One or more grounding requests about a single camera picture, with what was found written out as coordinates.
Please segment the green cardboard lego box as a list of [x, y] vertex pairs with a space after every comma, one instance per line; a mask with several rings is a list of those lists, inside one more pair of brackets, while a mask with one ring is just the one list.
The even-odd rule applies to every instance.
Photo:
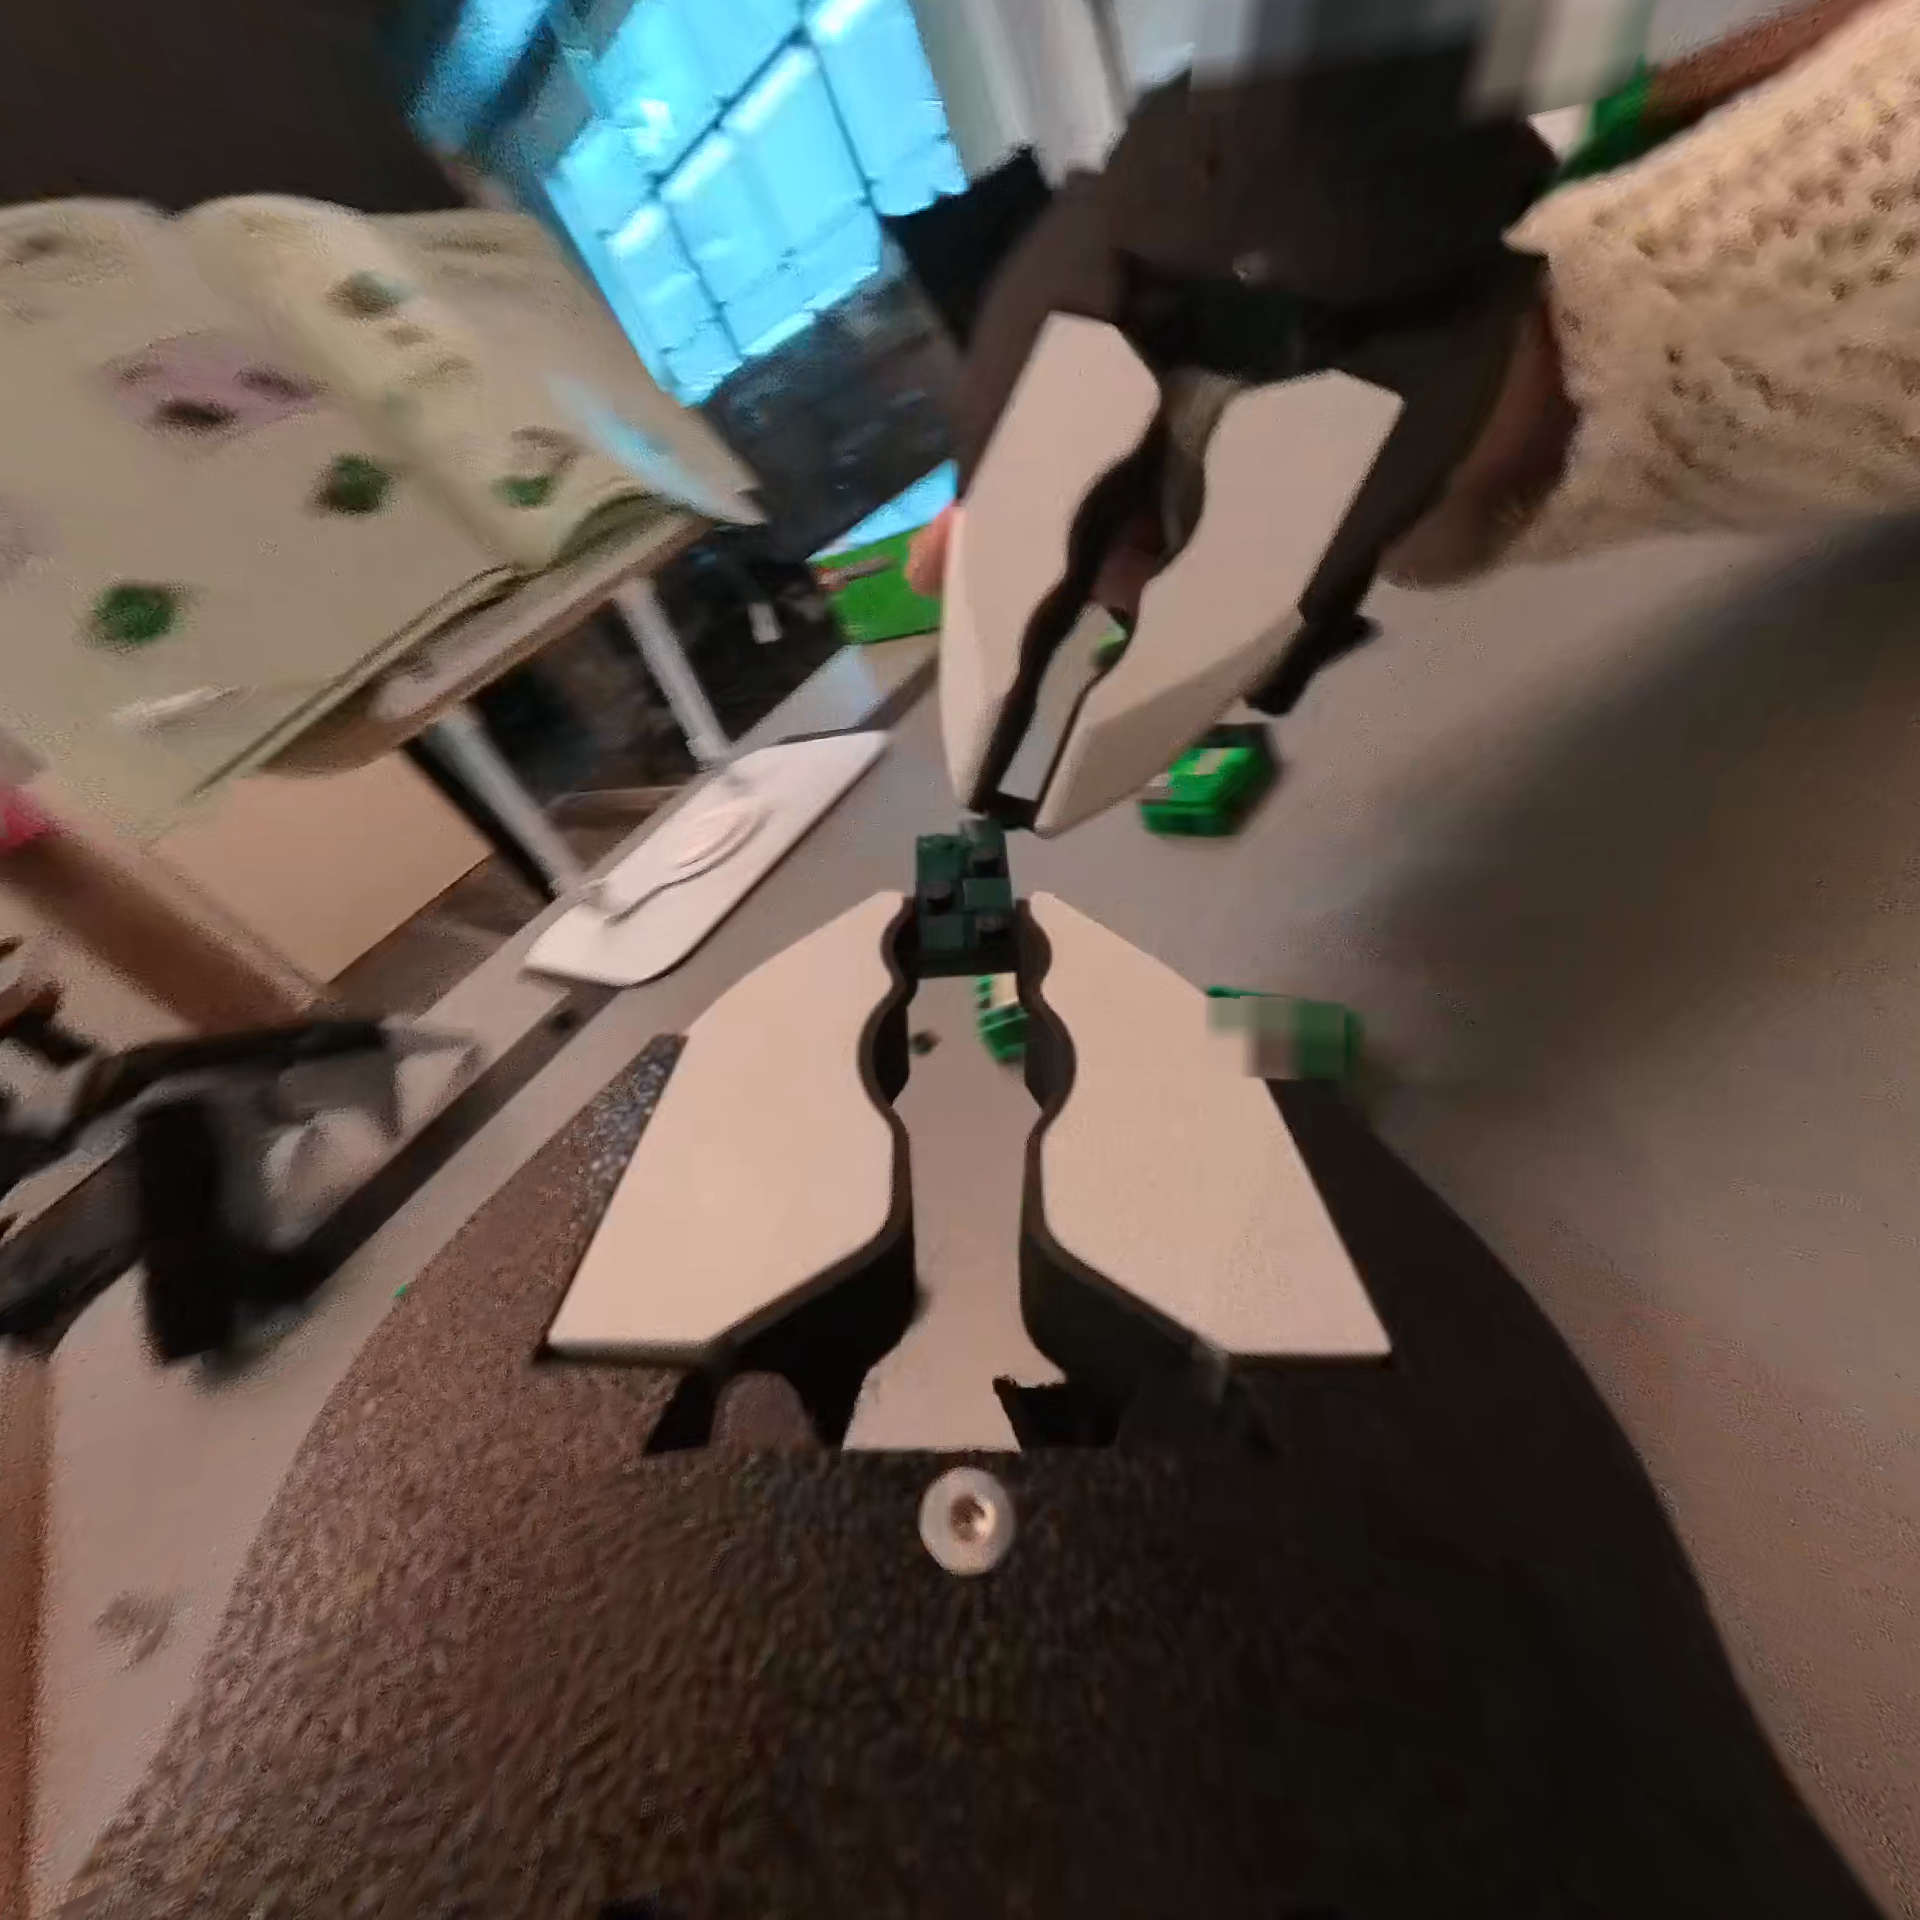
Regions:
[[915, 535], [910, 530], [843, 545], [809, 564], [840, 641], [866, 646], [915, 639], [942, 628], [942, 601], [913, 592], [907, 581]]

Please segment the dark green lego assembly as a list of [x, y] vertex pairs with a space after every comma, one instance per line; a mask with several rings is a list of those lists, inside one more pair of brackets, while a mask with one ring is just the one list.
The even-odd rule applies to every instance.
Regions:
[[967, 817], [913, 845], [919, 981], [1016, 970], [1016, 889], [1003, 828]]

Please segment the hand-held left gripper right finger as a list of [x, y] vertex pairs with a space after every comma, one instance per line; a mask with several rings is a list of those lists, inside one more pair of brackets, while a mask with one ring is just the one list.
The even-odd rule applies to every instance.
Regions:
[[1377, 1369], [1389, 1332], [1224, 1004], [1054, 893], [1018, 909], [1018, 1312], [1073, 1438]]

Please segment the person's right hand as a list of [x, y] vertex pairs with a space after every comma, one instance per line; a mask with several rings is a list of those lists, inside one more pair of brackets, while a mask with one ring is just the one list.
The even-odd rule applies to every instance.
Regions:
[[1489, 570], [1560, 485], [1574, 432], [1576, 407], [1567, 394], [1552, 303], [1538, 294], [1479, 439], [1429, 514], [1385, 551], [1385, 581], [1425, 592]]

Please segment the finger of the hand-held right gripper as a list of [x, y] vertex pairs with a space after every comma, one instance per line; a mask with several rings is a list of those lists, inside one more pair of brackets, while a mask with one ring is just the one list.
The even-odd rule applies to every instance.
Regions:
[[1264, 678], [1401, 408], [1401, 394], [1337, 369], [1224, 407], [1197, 522], [1143, 589], [1117, 663], [1073, 708], [1038, 836], [1127, 802]]
[[1127, 518], [1161, 384], [1107, 322], [1039, 326], [952, 521], [938, 634], [938, 719], [961, 808], [1000, 790], [1049, 660]]

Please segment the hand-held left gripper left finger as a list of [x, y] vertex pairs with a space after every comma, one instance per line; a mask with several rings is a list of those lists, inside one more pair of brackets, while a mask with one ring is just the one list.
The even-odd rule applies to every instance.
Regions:
[[840, 1447], [919, 1285], [904, 1129], [911, 914], [874, 893], [763, 959], [685, 1033], [543, 1335], [555, 1359], [678, 1384], [699, 1447], [737, 1375], [777, 1375]]

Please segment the white book stand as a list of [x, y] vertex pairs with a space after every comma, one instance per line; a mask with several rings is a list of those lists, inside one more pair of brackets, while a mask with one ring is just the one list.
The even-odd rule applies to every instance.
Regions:
[[[837, 729], [730, 737], [656, 589], [657, 570], [704, 537], [690, 521], [661, 526], [555, 567], [431, 638], [361, 708], [362, 730], [405, 748], [541, 901], [561, 902], [522, 959], [534, 975], [635, 989], [678, 968], [879, 764], [889, 700], [919, 690], [913, 678], [853, 678], [843, 693], [869, 701]], [[475, 700], [601, 613], [638, 646], [699, 774], [632, 853], [589, 876], [483, 733]]]

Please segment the green lego block dark studs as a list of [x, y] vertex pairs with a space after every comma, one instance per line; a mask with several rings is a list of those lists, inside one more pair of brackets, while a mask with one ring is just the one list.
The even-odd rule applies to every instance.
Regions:
[[1157, 836], [1234, 836], [1278, 777], [1279, 758], [1265, 724], [1217, 724], [1143, 790], [1138, 817]]

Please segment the person's right forearm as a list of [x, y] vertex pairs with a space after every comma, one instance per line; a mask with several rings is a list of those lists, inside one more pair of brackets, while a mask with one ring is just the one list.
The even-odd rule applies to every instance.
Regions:
[[1501, 564], [1918, 505], [1918, 4], [1507, 233], [1574, 432]]

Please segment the open lego instruction booklet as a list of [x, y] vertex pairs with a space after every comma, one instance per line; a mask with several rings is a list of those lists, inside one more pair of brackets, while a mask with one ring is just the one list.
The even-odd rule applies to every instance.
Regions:
[[3, 742], [122, 832], [522, 582], [759, 522], [534, 218], [3, 207]]

